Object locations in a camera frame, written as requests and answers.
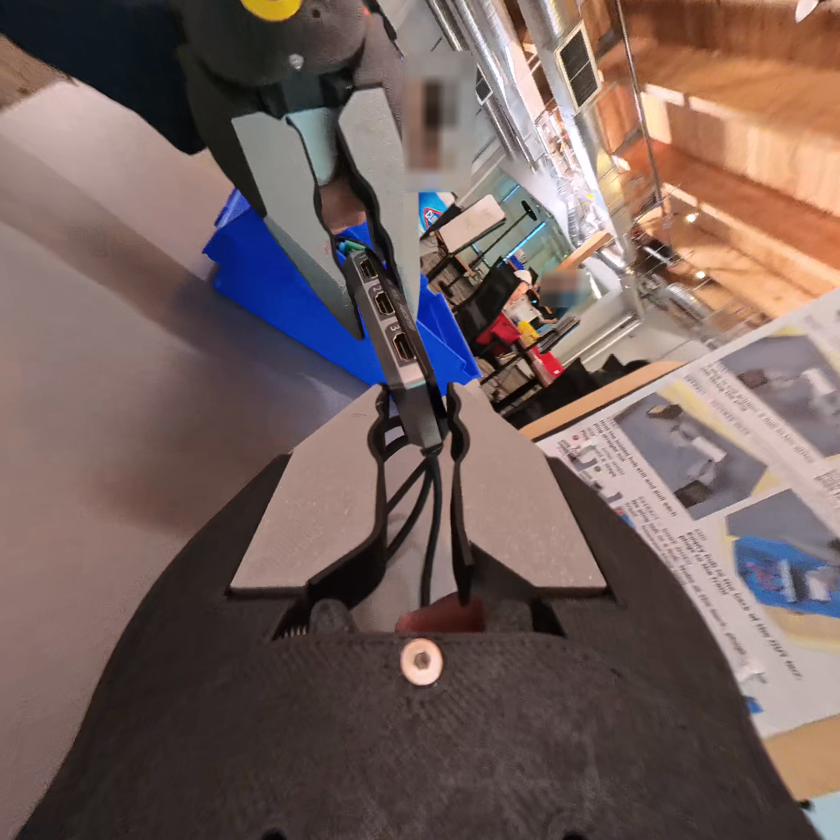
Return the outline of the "person's left hand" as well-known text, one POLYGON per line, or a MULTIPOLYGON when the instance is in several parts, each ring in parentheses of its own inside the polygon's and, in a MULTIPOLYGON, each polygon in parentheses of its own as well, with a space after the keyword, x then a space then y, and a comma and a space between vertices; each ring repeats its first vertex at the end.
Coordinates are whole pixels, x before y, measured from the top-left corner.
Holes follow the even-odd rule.
POLYGON ((339 235, 366 222, 365 207, 343 175, 337 175, 330 183, 322 185, 319 195, 322 221, 331 235, 339 235))

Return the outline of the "blue plastic bin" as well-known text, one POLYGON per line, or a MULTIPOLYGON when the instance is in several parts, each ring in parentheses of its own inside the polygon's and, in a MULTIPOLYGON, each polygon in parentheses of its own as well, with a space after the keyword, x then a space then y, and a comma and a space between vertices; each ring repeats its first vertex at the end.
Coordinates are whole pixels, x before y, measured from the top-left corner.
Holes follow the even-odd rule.
MULTIPOLYGON (((356 341, 340 326, 238 190, 215 228, 203 252, 217 266, 216 291, 363 383, 385 380, 371 341, 356 341)), ((416 324, 442 392, 450 382, 480 378, 446 299, 429 289, 425 276, 416 324)))

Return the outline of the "printed instruction sheet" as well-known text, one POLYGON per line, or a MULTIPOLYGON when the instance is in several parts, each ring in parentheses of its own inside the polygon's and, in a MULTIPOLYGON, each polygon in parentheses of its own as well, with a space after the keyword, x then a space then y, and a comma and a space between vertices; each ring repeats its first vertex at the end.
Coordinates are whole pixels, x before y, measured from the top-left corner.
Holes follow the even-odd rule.
POLYGON ((762 736, 838 715, 838 291, 539 446, 671 569, 762 736))

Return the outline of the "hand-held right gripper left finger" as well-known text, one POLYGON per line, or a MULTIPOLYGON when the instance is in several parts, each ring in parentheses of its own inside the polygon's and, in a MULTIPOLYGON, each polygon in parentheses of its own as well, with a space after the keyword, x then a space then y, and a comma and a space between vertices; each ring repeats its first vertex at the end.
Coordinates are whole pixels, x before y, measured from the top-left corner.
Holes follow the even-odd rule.
POLYGON ((285 595, 356 607, 385 573, 384 426, 374 385, 290 453, 232 595, 285 595))

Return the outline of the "white wipes canister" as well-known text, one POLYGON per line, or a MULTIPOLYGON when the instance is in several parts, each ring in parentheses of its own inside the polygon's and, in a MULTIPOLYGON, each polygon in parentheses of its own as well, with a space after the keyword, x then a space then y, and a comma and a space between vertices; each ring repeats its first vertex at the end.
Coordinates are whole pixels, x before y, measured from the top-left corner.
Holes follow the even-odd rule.
POLYGON ((418 224, 421 236, 446 225, 462 210, 451 192, 425 191, 418 195, 418 224))

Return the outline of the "black floor lamp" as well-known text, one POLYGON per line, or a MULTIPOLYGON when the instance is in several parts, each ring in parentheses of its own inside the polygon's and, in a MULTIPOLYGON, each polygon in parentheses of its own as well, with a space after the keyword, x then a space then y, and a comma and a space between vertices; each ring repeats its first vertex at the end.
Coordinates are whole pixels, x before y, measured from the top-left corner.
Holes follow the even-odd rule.
POLYGON ((499 234, 491 237, 488 244, 481 246, 474 265, 494 266, 498 261, 513 256, 542 223, 539 202, 532 196, 522 198, 513 220, 499 234))

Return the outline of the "white sign board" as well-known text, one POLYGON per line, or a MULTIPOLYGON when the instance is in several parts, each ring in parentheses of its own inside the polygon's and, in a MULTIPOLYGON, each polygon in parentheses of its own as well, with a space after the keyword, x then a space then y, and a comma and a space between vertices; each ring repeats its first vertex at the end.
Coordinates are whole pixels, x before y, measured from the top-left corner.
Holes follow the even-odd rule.
POLYGON ((493 195, 485 195, 438 229, 445 253, 455 255, 506 221, 504 208, 493 195))

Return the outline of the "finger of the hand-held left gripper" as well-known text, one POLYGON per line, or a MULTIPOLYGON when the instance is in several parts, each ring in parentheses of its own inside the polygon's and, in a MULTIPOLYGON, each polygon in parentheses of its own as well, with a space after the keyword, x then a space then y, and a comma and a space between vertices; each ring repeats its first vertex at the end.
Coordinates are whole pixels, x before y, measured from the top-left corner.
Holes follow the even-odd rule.
POLYGON ((339 114, 339 137, 375 249, 416 319, 421 292, 417 195, 407 190, 402 138, 382 87, 351 94, 339 114))
POLYGON ((282 118, 252 112, 232 120, 268 230, 330 314, 362 340, 361 319, 321 214, 320 188, 339 166, 336 123, 334 108, 282 118))

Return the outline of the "black office chair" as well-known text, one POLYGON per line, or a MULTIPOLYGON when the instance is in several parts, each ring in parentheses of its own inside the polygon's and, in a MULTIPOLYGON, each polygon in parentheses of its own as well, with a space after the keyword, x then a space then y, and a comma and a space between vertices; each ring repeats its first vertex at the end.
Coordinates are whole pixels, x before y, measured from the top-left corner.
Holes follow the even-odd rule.
POLYGON ((516 270, 502 262, 489 270, 478 287, 454 309, 455 321, 467 344, 474 344, 502 313, 520 285, 516 270))

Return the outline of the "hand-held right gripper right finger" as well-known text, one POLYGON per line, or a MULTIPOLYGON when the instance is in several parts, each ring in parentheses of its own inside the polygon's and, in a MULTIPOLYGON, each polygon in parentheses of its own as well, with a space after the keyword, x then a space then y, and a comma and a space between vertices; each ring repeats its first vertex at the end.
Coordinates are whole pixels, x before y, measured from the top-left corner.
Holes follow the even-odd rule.
POLYGON ((606 579, 553 471, 555 463, 491 408, 450 383, 451 559, 459 600, 594 596, 606 579))

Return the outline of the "red bag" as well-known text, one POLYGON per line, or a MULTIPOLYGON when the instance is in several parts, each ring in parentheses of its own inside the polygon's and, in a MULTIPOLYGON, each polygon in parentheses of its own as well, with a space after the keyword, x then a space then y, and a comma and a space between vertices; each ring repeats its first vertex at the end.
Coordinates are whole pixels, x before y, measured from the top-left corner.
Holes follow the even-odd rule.
POLYGON ((489 355, 499 359, 502 355, 510 352, 521 337, 518 327, 502 311, 488 328, 476 338, 476 346, 479 348, 479 355, 489 355))

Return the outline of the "instruction sheet on stand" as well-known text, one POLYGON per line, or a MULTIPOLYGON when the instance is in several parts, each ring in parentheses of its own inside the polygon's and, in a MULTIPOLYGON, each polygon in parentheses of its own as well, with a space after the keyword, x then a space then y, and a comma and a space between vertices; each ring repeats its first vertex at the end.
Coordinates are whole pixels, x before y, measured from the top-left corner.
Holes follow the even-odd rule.
MULTIPOLYGON (((674 360, 654 362, 525 424, 519 433, 533 442, 559 434, 630 396, 686 373, 687 367, 674 360)), ((838 716, 833 716, 762 739, 773 765, 795 799, 812 801, 838 794, 838 751, 831 751, 838 748, 838 736, 838 716)))

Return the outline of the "silver air duct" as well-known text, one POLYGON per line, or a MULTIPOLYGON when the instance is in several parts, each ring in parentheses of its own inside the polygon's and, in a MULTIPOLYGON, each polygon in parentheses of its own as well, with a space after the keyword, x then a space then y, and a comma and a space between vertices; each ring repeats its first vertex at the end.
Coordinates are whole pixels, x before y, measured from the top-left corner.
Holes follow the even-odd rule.
POLYGON ((510 176, 575 249, 600 240, 602 264, 630 312, 644 305, 633 271, 634 211, 599 113, 606 84, 582 2, 426 2, 448 44, 476 59, 479 102, 507 153, 510 176))

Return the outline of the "silver hub with black cable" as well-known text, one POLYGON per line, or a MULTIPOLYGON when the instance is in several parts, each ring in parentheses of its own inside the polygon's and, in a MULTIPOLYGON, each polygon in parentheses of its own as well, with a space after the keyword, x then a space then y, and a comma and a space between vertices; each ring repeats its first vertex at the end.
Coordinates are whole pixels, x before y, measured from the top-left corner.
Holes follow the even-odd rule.
POLYGON ((385 549, 392 561, 432 500, 431 523, 419 580, 419 604, 431 603, 438 538, 443 520, 443 478, 439 464, 447 435, 445 407, 416 322, 392 274, 369 248, 351 250, 342 264, 353 303, 370 338, 394 403, 395 422, 402 435, 385 446, 392 457, 406 446, 419 449, 421 463, 387 502, 392 511, 421 480, 413 508, 385 549))

